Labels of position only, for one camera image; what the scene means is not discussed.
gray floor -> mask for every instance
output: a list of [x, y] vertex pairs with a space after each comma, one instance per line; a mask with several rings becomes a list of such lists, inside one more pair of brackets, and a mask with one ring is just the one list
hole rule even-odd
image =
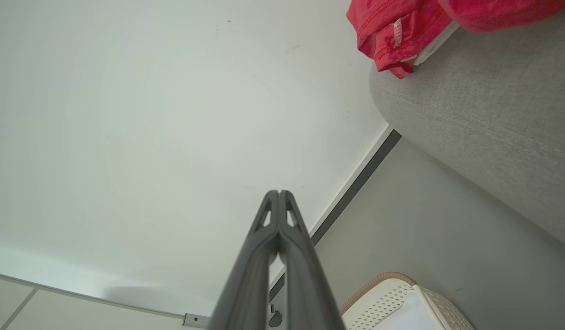
[[338, 305], [399, 271], [478, 330], [565, 329], [565, 246], [404, 138], [316, 250]]

gray fabric upholstery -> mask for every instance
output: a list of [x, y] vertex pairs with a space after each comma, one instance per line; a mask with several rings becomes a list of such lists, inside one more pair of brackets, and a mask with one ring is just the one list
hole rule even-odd
[[565, 243], [565, 12], [459, 29], [410, 77], [370, 82], [398, 132]]

folded red garment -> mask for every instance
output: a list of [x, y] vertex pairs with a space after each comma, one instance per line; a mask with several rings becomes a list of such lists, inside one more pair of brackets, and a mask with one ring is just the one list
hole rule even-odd
[[565, 9], [565, 0], [351, 0], [347, 19], [357, 46], [400, 79], [411, 60], [453, 20], [471, 31], [494, 31], [541, 21]]

red clothing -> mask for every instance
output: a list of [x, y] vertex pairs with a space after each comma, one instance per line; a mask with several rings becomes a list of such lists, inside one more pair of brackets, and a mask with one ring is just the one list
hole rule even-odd
[[565, 9], [565, 0], [351, 0], [347, 19], [358, 49], [400, 79], [452, 19], [471, 31], [494, 31], [541, 21]]

white plastic basket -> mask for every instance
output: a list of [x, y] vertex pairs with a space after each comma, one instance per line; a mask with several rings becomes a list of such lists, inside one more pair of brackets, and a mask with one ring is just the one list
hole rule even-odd
[[346, 329], [371, 330], [400, 309], [406, 300], [406, 293], [411, 290], [417, 294], [436, 329], [474, 330], [451, 302], [399, 272], [385, 272], [376, 276], [341, 307]]

